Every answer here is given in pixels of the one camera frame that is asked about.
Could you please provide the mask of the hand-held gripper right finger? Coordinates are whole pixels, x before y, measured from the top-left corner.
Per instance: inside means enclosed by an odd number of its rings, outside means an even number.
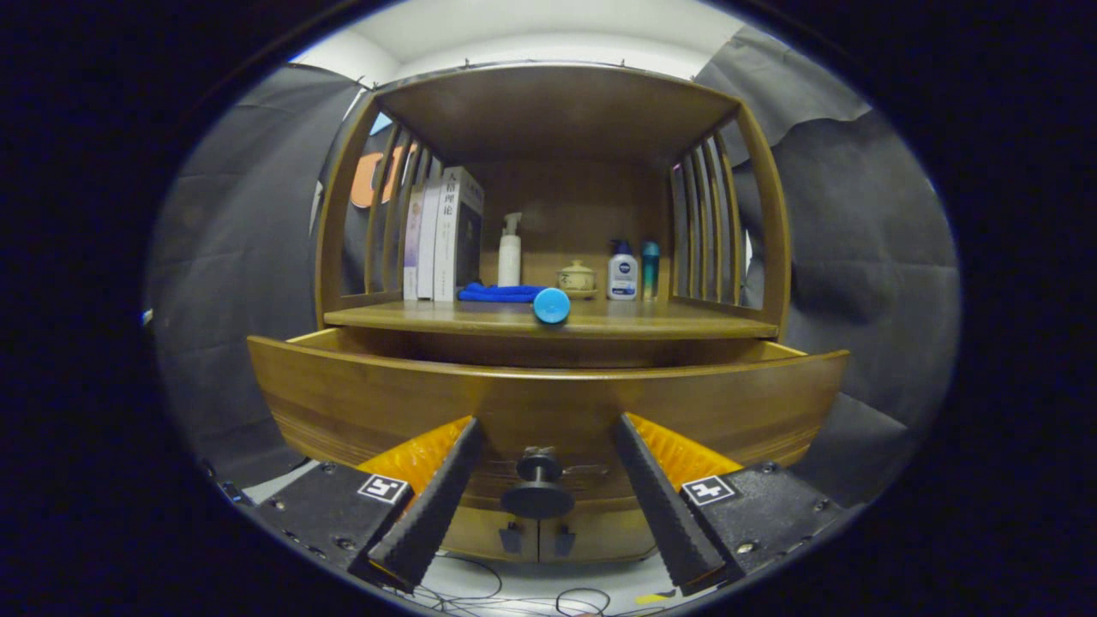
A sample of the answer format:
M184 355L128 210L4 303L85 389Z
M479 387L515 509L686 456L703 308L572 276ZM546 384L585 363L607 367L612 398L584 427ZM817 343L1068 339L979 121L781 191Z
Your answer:
M631 413L617 419L614 446L685 595L768 577L858 512L773 460L744 465Z

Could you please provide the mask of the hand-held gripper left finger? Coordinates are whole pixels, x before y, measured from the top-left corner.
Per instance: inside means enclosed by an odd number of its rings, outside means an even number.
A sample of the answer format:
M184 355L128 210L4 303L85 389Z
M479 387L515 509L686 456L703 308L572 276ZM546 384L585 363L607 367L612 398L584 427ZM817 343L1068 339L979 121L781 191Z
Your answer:
M291 545L380 587L423 581L480 457L480 422L436 427L365 464L325 461L255 508Z

